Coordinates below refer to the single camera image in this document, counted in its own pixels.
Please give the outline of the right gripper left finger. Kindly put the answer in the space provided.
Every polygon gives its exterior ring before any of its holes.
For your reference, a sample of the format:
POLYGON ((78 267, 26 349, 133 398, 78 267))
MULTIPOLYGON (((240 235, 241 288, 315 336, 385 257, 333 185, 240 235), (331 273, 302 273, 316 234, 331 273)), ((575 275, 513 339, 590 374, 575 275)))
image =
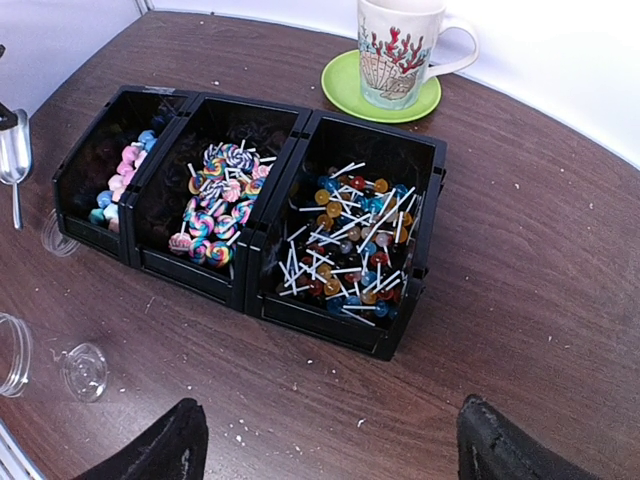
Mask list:
POLYGON ((202 479, 208 448, 204 409, 183 398, 117 453, 80 479, 202 479))

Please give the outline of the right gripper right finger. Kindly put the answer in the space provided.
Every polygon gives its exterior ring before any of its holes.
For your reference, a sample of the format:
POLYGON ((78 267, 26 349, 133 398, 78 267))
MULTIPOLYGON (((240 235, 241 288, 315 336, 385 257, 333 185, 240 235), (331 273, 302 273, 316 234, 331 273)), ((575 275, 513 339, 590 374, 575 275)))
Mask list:
POLYGON ((457 421, 460 479, 594 479, 546 448, 482 397, 467 396, 457 421))

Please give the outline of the metal candy scoop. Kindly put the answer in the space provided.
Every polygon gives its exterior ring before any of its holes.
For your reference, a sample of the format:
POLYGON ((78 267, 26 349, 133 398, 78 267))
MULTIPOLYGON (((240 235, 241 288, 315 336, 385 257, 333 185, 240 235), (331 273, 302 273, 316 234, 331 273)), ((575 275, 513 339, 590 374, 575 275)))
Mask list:
POLYGON ((16 230, 23 228, 19 185, 33 166, 29 117, 24 109, 1 104, 1 182, 12 187, 12 214, 16 230))

